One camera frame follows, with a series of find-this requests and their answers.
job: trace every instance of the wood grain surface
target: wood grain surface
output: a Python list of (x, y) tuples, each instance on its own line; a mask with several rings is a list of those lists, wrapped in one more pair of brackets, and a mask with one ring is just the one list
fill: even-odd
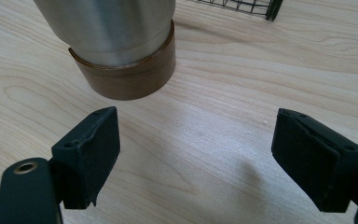
[(353, 223), (320, 213), (272, 158), (279, 107), (358, 144), (358, 1), (284, 0), (275, 22), (177, 0), (175, 72), (160, 91), (95, 93), (31, 0), (0, 0), (0, 178), (88, 113), (115, 105), (121, 154), (65, 223)]

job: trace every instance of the light wood tabletop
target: light wood tabletop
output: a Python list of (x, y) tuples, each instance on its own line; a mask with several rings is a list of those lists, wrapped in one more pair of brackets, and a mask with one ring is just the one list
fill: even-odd
[(320, 213), (271, 154), (278, 108), (358, 144), (358, 1), (284, 0), (275, 22), (177, 0), (175, 72), (120, 102), (94, 92), (31, 0), (0, 0), (0, 179), (92, 111), (121, 153), (96, 207), (64, 223), (353, 223)]

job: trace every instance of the wood grain pattern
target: wood grain pattern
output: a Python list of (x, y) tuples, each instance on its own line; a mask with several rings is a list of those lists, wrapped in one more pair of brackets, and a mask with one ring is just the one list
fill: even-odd
[(323, 214), (270, 153), (279, 107), (358, 143), (358, 1), (284, 0), (273, 23), (178, 0), (160, 91), (95, 93), (31, 0), (0, 0), (0, 176), (115, 105), (122, 153), (97, 207), (65, 223), (352, 223)]

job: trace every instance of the metal container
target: metal container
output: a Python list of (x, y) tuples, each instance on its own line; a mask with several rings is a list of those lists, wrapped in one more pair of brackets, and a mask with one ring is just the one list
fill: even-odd
[[(70, 46), (89, 84), (100, 94), (119, 100), (140, 98), (158, 90), (171, 77), (175, 64), (174, 0), (34, 1), (57, 37)], [(149, 75), (155, 80), (145, 82), (142, 74), (150, 71), (149, 66), (145, 70), (145, 63), (155, 60), (160, 68), (155, 67)], [(122, 79), (119, 86), (115, 84), (118, 79)]]

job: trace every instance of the black wire basket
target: black wire basket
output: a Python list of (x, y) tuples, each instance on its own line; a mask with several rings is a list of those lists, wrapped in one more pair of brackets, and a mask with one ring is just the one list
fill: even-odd
[(198, 2), (223, 7), (234, 11), (266, 17), (274, 21), (283, 0), (197, 0)]

